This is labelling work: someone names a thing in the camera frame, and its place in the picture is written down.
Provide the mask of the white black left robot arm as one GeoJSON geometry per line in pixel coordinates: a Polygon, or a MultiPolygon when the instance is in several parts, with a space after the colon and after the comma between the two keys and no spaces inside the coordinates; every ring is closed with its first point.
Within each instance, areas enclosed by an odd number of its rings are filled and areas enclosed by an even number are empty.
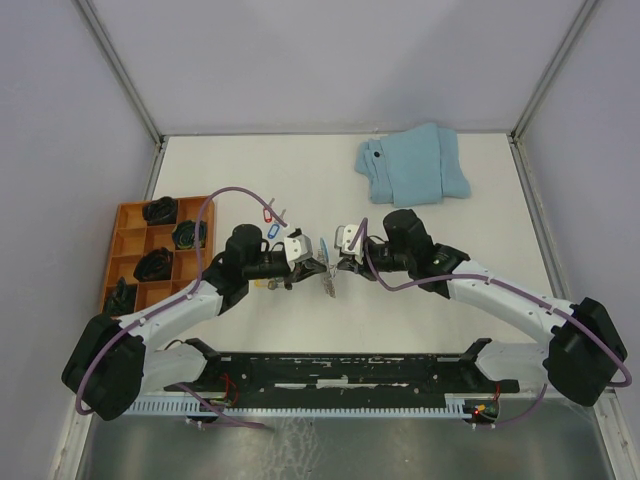
{"type": "Polygon", "coordinates": [[[173,350],[166,344],[233,308],[252,280],[280,279],[290,288],[327,270],[300,230],[285,237],[280,249],[270,250],[257,226],[235,227],[224,250],[178,293],[132,314],[98,314],[88,321],[61,375],[76,395],[77,413],[109,421],[147,392],[184,383],[212,389],[221,378],[212,349],[198,341],[173,350]]]}

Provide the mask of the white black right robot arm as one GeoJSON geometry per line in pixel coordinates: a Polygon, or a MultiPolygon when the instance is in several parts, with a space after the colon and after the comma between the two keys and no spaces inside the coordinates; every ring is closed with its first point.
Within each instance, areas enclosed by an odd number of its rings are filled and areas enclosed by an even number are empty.
{"type": "Polygon", "coordinates": [[[411,209],[383,220],[386,237],[376,242],[368,222],[340,226],[335,234],[339,269],[376,281],[388,291],[384,273],[404,272],[413,287],[475,307],[519,330],[526,343],[482,341],[458,368],[467,389],[493,381],[521,380],[552,386],[581,406],[594,405],[610,387],[628,387],[626,347],[607,309],[586,297],[575,303],[518,286],[452,246],[436,243],[411,209]]]}

